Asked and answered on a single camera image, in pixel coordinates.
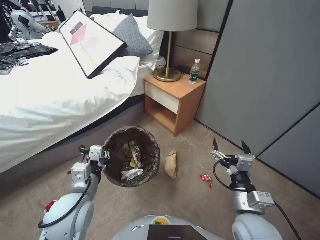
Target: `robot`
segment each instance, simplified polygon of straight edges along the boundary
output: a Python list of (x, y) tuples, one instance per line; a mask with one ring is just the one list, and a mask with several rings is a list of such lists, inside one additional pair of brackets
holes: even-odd
[[(22, 7), (21, 0), (8, 0), (8, 3), (15, 8), (12, 9), (10, 14), (13, 24), (8, 35), (12, 41), (15, 41), (18, 37), (24, 39), (39, 39), (43, 34), (48, 32), (45, 26), (37, 23), (30, 12), (25, 7)], [(28, 2), (28, 5), (32, 9), (35, 9), (31, 1)]]
[[(211, 155), (217, 160), (213, 165), (216, 179), (232, 191), (235, 222), (231, 230), (235, 240), (282, 240), (278, 230), (261, 215), (265, 209), (277, 205), (270, 193), (256, 191), (250, 181), (250, 169), (255, 156), (242, 142), (244, 154), (225, 155), (219, 151), (214, 139)], [(90, 149), (80, 146), (79, 151), (87, 154), (87, 163), (75, 163), (71, 168), (73, 183), (69, 193), (56, 201), (45, 213), (38, 227), (42, 229), (39, 240), (84, 240), (90, 225), (94, 205), (92, 203), (101, 180), (101, 171), (109, 165), (109, 151), (103, 146), (93, 145)], [(217, 164), (226, 167), (231, 178), (230, 186), (217, 177)], [(298, 239), (291, 222), (287, 219)], [(150, 215), (128, 223), (112, 239), (211, 239), (222, 238), (193, 223), (167, 215)]]

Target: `white bedsheet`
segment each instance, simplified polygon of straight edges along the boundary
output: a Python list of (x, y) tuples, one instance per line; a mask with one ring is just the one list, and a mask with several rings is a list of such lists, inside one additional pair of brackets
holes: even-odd
[(32, 41), (59, 50), (1, 75), (0, 172), (112, 111), (136, 85), (138, 57), (116, 58), (87, 79), (60, 33)]
[[(158, 67), (159, 65), (165, 65), (165, 64), (166, 64), (166, 60), (164, 59), (164, 57), (159, 56), (156, 61), (155, 67)], [(141, 63), (139, 64), (137, 83), (132, 93), (130, 94), (130, 97), (144, 94), (144, 77), (151, 74), (152, 72), (153, 72), (152, 69), (148, 65), (141, 64)]]

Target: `white pillow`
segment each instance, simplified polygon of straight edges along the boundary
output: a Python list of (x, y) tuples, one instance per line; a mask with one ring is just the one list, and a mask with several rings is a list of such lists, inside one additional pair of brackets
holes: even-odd
[[(99, 23), (105, 29), (112, 32), (117, 25), (127, 17), (125, 14), (120, 14), (120, 10), (117, 10), (115, 13), (107, 13), (107, 14), (92, 14), (94, 17), (94, 21)], [(143, 17), (134, 17), (136, 20), (139, 30), (141, 34), (147, 39), (149, 42), (153, 52), (149, 55), (143, 56), (140, 58), (140, 64), (145, 64), (150, 67), (152, 70), (155, 69), (156, 62), (160, 52), (160, 46), (163, 38), (163, 31), (150, 29), (147, 27), (147, 16)]]

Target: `lamp shade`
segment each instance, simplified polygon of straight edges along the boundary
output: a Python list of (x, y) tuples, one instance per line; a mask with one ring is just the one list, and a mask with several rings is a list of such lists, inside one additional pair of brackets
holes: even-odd
[(147, 27), (185, 31), (197, 27), (198, 0), (149, 0)]

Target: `brass lamp base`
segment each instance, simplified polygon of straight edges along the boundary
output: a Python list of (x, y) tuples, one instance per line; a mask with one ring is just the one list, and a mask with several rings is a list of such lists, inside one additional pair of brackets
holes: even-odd
[(174, 82), (181, 78), (181, 72), (178, 69), (175, 69), (173, 67), (169, 67), (169, 69), (167, 69), (164, 66), (159, 66), (158, 68), (156, 68), (153, 71), (152, 75), (154, 76), (154, 78), (164, 82)]

